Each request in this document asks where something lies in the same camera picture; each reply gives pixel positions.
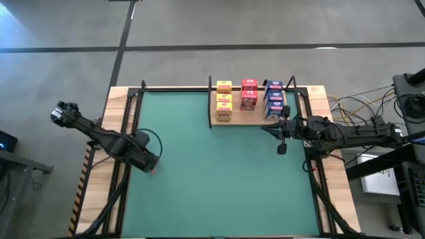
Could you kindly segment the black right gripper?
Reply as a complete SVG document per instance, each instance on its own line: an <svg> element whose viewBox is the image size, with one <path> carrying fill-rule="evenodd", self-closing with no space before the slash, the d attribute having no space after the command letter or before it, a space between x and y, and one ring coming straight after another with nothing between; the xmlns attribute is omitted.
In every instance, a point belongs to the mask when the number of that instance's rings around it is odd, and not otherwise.
<svg viewBox="0 0 425 239"><path fill-rule="evenodd" d="M284 155L287 151L287 138L301 138L301 130L303 126L301 125L301 120L296 116L295 119L289 120L290 116L290 107L283 106L282 116L283 118L277 121L276 123L263 125L261 128L265 129L266 132L270 133L274 137L278 137L281 143L278 146L277 153L278 155Z"/></svg>

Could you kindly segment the wooden shelf board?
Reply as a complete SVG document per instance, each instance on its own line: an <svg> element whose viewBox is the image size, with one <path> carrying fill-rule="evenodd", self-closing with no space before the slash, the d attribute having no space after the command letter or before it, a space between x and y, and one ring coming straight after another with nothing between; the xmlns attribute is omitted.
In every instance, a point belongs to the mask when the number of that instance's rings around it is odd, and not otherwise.
<svg viewBox="0 0 425 239"><path fill-rule="evenodd" d="M216 91L210 93L210 122L212 125L267 125L276 121L264 119L264 91L258 91L258 101L254 111L240 109L240 90L232 91L232 117L230 121L216 120Z"/></svg>

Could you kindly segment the yellow black hazard tape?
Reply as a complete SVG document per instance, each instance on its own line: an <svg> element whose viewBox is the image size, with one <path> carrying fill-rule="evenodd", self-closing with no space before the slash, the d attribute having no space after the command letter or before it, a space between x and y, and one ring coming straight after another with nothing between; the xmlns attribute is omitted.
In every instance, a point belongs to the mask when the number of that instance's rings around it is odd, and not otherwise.
<svg viewBox="0 0 425 239"><path fill-rule="evenodd" d="M82 206L84 203L84 197L88 186L91 166L94 160L94 154L95 149L87 145L80 178L77 185L76 197L74 199L74 206L72 208L72 213L70 217L70 224L68 226L68 232L66 234L68 237L74 236L78 228L78 221L82 212Z"/></svg>

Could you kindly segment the green table mat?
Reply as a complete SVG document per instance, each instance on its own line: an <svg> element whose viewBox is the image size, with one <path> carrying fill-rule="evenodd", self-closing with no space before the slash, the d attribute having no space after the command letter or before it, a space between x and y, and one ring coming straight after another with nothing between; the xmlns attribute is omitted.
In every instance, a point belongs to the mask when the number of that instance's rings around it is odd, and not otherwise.
<svg viewBox="0 0 425 239"><path fill-rule="evenodd" d="M148 92L140 127L160 154L132 169L122 236L282 236L319 232L303 143L259 127L209 126L204 92Z"/></svg>

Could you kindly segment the black desk beam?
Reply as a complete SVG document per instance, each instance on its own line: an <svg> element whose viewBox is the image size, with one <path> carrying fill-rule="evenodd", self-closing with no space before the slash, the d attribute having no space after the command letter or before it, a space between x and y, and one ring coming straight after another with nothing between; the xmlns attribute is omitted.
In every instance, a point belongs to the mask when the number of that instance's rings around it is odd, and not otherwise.
<svg viewBox="0 0 425 239"><path fill-rule="evenodd" d="M402 146L364 163L349 167L346 174L348 180L352 181L397 167L402 167L405 171L409 168L425 169L425 143Z"/></svg>

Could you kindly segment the white sheet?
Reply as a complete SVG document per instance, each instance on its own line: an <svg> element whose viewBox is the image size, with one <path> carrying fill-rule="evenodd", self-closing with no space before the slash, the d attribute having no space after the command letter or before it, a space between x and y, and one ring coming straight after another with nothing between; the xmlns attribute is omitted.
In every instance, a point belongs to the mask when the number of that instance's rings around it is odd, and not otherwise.
<svg viewBox="0 0 425 239"><path fill-rule="evenodd" d="M361 177L364 193L399 196L394 169L385 169L378 173Z"/></svg>

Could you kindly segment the grey side desk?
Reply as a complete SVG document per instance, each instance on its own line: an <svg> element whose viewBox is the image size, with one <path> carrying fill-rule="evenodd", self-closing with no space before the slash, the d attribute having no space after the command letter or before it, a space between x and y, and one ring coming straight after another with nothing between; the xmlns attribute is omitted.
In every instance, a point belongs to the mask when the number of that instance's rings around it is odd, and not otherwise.
<svg viewBox="0 0 425 239"><path fill-rule="evenodd" d="M0 150L0 239L5 239L9 232L9 226L19 210L33 171L51 174L53 168Z"/></svg>

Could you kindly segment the grey equipment cart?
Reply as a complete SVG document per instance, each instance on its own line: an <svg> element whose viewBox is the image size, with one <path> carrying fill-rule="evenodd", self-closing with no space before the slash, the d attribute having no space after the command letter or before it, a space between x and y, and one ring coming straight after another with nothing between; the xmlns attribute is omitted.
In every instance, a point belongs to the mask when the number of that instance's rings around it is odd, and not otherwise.
<svg viewBox="0 0 425 239"><path fill-rule="evenodd" d="M396 100L394 109L404 120L409 134L425 131L425 68L415 74L392 77Z"/></svg>

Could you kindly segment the dark device with blue light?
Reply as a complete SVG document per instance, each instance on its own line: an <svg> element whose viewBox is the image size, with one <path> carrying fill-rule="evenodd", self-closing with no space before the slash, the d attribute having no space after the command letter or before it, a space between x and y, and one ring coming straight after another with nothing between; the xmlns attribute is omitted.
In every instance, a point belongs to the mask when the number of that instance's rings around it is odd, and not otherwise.
<svg viewBox="0 0 425 239"><path fill-rule="evenodd" d="M0 150L14 152L18 139L0 130Z"/></svg>

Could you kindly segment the dark laptop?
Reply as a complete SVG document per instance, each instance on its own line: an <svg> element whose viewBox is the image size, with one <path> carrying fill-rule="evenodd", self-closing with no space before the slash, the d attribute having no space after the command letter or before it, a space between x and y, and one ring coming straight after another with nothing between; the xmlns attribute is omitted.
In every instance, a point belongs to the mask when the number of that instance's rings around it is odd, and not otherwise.
<svg viewBox="0 0 425 239"><path fill-rule="evenodd" d="M406 136L407 142L411 144L424 145L425 146L425 131L409 134Z"/></svg>

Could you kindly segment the dark keyboard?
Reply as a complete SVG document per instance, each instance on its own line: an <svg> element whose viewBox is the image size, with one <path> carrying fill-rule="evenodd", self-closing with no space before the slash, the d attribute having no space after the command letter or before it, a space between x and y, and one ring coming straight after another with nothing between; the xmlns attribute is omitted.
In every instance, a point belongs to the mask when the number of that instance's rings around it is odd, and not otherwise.
<svg viewBox="0 0 425 239"><path fill-rule="evenodd" d="M425 207L425 170L409 169L408 175L416 205Z"/></svg>

